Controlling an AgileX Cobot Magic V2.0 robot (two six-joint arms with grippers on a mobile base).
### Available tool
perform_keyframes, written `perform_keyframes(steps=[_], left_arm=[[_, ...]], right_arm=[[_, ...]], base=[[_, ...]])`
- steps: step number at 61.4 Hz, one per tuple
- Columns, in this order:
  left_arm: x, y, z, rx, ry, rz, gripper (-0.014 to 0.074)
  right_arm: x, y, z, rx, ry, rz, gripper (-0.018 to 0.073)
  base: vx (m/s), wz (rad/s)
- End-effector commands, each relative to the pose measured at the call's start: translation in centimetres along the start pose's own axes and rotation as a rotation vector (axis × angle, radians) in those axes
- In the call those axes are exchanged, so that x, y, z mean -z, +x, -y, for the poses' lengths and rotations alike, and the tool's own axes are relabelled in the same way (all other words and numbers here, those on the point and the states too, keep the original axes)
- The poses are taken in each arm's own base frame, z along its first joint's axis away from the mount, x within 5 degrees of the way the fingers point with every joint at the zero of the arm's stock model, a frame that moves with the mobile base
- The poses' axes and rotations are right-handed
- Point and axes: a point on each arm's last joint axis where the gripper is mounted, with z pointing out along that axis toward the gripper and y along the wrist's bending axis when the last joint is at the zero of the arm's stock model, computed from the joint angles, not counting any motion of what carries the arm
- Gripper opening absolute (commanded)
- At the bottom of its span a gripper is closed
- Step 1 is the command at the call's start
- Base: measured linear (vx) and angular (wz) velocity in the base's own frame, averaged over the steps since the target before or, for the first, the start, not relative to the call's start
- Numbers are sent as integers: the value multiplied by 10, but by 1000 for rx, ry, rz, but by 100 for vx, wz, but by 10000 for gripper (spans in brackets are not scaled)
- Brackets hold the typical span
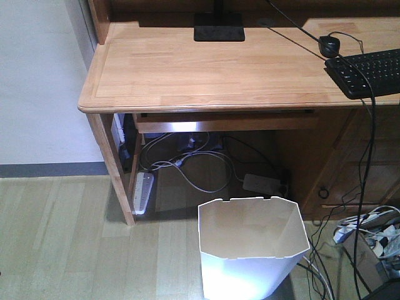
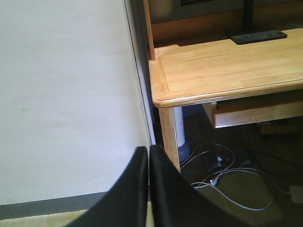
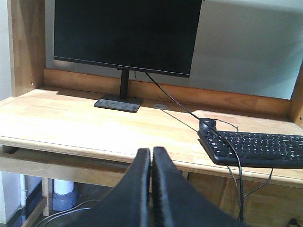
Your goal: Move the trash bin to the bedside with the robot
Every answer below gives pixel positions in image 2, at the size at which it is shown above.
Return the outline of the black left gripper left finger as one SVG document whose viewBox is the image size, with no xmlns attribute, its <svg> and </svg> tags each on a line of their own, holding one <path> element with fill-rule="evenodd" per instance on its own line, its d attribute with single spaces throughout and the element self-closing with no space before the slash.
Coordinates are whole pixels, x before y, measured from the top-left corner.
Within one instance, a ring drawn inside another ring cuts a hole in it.
<svg viewBox="0 0 303 227">
<path fill-rule="evenodd" d="M 148 201 L 148 154 L 137 147 L 113 187 L 69 227 L 144 227 Z"/>
</svg>

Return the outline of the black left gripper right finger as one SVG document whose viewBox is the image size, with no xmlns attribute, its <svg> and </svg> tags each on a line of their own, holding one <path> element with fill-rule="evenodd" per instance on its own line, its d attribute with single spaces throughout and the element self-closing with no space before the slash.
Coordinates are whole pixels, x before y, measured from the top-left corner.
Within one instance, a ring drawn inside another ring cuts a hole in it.
<svg viewBox="0 0 303 227">
<path fill-rule="evenodd" d="M 150 193 L 157 227 L 235 227 L 237 219 L 182 177 L 160 145 L 150 147 Z"/>
</svg>

